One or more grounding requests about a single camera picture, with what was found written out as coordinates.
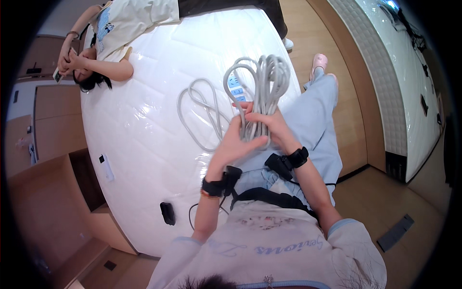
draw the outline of blue power strip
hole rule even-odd
[[[247,99],[245,98],[247,94],[244,92],[244,88],[241,86],[241,84],[233,74],[230,74],[230,77],[228,78],[228,87],[230,89],[234,88],[233,90],[231,90],[231,94],[236,97],[237,101],[247,101]]]

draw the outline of coiled cable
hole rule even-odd
[[[254,64],[256,66],[256,70],[254,70],[248,64],[241,63],[242,61],[251,62],[251,65]],[[238,68],[247,69],[252,75],[254,79],[254,83],[255,83],[255,90],[253,91],[253,93],[250,90],[249,86],[243,83],[241,79],[239,78],[237,74]],[[242,123],[241,132],[240,132],[241,140],[251,141],[254,138],[257,138],[259,136],[267,135],[268,142],[266,143],[264,147],[264,148],[267,148],[271,142],[271,132],[268,130],[267,126],[264,123],[261,123],[261,122],[251,123],[245,120],[244,110],[242,109],[242,106],[239,104],[236,97],[234,97],[234,95],[231,93],[227,85],[228,78],[231,73],[234,73],[234,76],[239,81],[239,84],[252,97],[254,101],[252,112],[261,113],[263,115],[272,115],[274,114],[274,112],[276,111],[278,107],[279,98],[284,95],[284,93],[287,91],[289,87],[289,84],[290,84],[289,66],[284,61],[284,59],[282,59],[281,57],[277,57],[275,55],[269,55],[268,57],[265,57],[264,55],[262,55],[258,62],[249,57],[241,57],[241,58],[238,58],[234,62],[234,65],[232,65],[226,71],[225,75],[223,76],[223,88],[225,89],[225,93],[236,105],[236,108],[239,110],[239,113],[241,115],[241,121],[242,121],[241,122]],[[213,106],[210,105],[206,101],[206,99],[204,98],[204,95],[199,90],[194,88],[194,85],[200,81],[205,82],[208,84],[208,86],[210,86],[212,93],[213,93],[213,102],[214,102]],[[207,148],[204,145],[202,145],[199,142],[199,140],[195,137],[191,129],[188,127],[188,125],[186,124],[186,121],[184,120],[184,117],[181,111],[181,101],[186,92],[188,92],[189,97],[191,97],[191,99],[194,102],[196,102],[199,105],[202,105],[206,109],[208,117],[210,119],[210,123],[213,129],[215,130],[215,134],[217,135],[219,139],[219,143],[214,148]],[[195,97],[193,95],[193,92],[197,93],[200,98]],[[213,88],[212,83],[208,79],[205,79],[205,78],[199,78],[199,79],[192,81],[191,84],[187,88],[183,89],[178,95],[178,99],[176,101],[176,108],[177,108],[180,121],[182,122],[186,130],[189,132],[193,140],[205,151],[213,152],[223,140],[223,132],[221,130],[220,116],[222,116],[228,123],[231,120],[227,118],[226,115],[223,114],[219,110],[217,94],[215,92],[215,89]],[[212,116],[212,111],[215,112],[215,119]]]

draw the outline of person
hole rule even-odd
[[[148,289],[385,288],[385,263],[366,228],[342,218],[334,206],[342,164],[332,119],[338,82],[324,73],[327,62],[315,55],[306,91],[284,113],[261,115],[251,112],[252,103],[241,103],[246,120],[266,124],[280,150],[255,150],[267,136],[241,141],[240,116],[232,119],[208,165],[194,232],[172,241]],[[264,168],[269,154],[292,155],[303,147],[309,155],[295,165],[299,185]],[[244,171],[234,186],[238,201],[217,228],[220,199],[206,184],[220,183],[231,163]],[[241,198],[255,190],[285,194],[296,205]]]
[[[115,0],[104,6],[89,7],[68,32],[61,47],[58,69],[61,75],[73,74],[74,81],[84,92],[110,80],[124,81],[133,74],[128,61],[132,47],[128,45],[147,28],[155,24],[179,21],[175,0]],[[79,55],[70,45],[79,31],[90,23],[94,37],[90,48]]]
[[[292,49],[293,42],[286,38],[287,26],[279,0],[114,0],[103,6],[91,6],[79,17],[61,47],[58,70],[64,76],[72,73],[83,92],[102,82],[112,88],[110,80],[124,81],[133,75],[133,66],[128,61],[132,51],[129,43],[147,28],[241,5],[255,5],[264,10],[285,48]],[[93,27],[93,39],[90,47],[77,55],[70,49],[71,42],[88,23]]]

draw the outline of light blue pants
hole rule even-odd
[[[332,110],[337,105],[338,87],[335,78],[325,75],[322,68],[316,68],[314,80],[306,83],[304,87],[306,91],[287,111],[283,112],[283,116],[294,136],[307,148],[309,158],[324,183],[335,184],[342,169],[332,119]],[[246,159],[234,164],[243,171],[235,186],[238,194],[257,187],[269,189],[279,179],[278,174],[269,171],[264,165],[272,153],[283,155],[278,147],[270,146],[267,150],[255,151]],[[291,194],[298,197],[309,208],[310,205],[300,186],[285,180],[284,182]],[[332,198],[334,189],[334,185],[328,186],[333,205],[335,205]]]

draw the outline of white mattress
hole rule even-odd
[[[351,32],[371,74],[382,115],[385,151],[404,156],[393,163],[387,154],[387,172],[406,171],[408,182],[423,165],[438,140],[438,102],[432,81],[425,76],[406,31],[396,31],[376,0],[329,0]],[[428,106],[425,117],[420,95]]]
[[[82,93],[82,117],[91,160],[115,219],[138,252],[161,256],[175,237],[192,234],[188,210],[199,201],[211,158],[178,118],[179,92],[196,78],[208,78],[217,90],[220,107],[232,116],[234,109],[223,91],[225,71],[241,56],[258,59],[269,54],[283,57],[291,68],[289,89],[280,100],[282,110],[300,96],[300,88],[277,31],[266,14],[253,6],[162,25],[131,46],[133,77],[113,81],[112,90],[103,85]],[[211,92],[203,91],[211,101]],[[182,111],[199,140],[217,143],[203,108],[186,96]],[[101,154],[109,160],[115,176],[112,182],[99,164]],[[161,202],[173,204],[174,226],[164,222]],[[224,219],[221,212],[220,222]]]

